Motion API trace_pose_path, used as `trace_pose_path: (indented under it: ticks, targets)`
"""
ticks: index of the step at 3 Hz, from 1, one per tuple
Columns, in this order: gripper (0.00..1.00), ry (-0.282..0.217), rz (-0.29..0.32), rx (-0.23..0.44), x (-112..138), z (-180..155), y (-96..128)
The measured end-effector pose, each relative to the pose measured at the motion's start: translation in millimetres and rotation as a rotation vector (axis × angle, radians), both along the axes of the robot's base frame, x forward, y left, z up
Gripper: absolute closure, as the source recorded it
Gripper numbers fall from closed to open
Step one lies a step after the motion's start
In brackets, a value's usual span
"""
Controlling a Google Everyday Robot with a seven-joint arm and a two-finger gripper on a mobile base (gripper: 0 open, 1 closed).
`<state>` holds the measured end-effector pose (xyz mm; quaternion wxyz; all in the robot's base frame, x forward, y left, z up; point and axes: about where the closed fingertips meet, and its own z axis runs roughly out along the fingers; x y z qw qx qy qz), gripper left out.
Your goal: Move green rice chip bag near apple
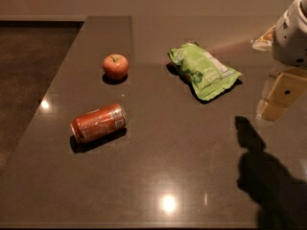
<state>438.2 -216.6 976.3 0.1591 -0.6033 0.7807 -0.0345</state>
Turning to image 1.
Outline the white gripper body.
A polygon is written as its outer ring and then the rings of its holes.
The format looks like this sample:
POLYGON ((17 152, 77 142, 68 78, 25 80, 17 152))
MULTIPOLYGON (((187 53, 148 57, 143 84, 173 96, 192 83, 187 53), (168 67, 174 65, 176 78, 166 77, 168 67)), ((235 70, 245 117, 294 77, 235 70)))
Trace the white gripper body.
POLYGON ((307 67, 307 0, 294 0, 276 22, 272 54, 285 65, 307 67))

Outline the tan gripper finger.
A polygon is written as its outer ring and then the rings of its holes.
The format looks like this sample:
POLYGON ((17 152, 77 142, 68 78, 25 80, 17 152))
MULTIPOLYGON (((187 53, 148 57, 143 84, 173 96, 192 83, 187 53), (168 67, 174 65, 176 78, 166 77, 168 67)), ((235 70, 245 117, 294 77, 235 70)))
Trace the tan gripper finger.
POLYGON ((267 52, 272 49, 273 34, 275 32, 275 25, 266 30, 260 37, 254 39, 251 46, 254 50, 267 52))
POLYGON ((256 108, 257 123, 274 123, 307 90, 305 67, 275 64, 256 108))

